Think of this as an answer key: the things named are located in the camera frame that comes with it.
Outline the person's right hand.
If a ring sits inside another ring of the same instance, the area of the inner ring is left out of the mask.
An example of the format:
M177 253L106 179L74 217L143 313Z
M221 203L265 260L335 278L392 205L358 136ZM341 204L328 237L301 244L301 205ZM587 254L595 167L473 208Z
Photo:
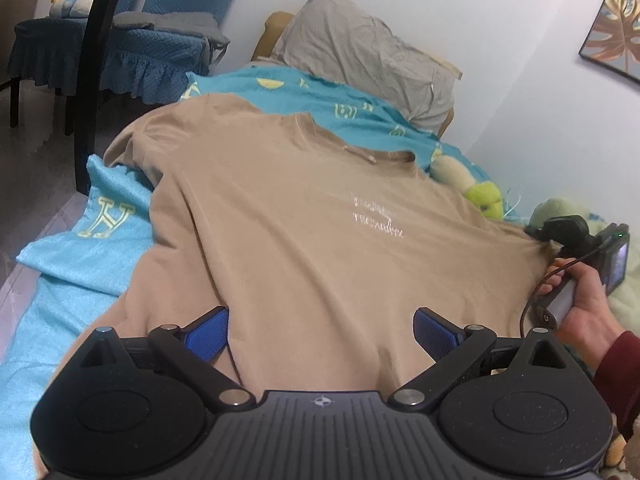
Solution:
M572 347L589 368L596 370L608 349L625 331L608 307L598 271L585 263L574 263L573 258L556 258L547 274L539 289L541 295L553 292L565 275L575 281L573 305L555 330L555 336Z

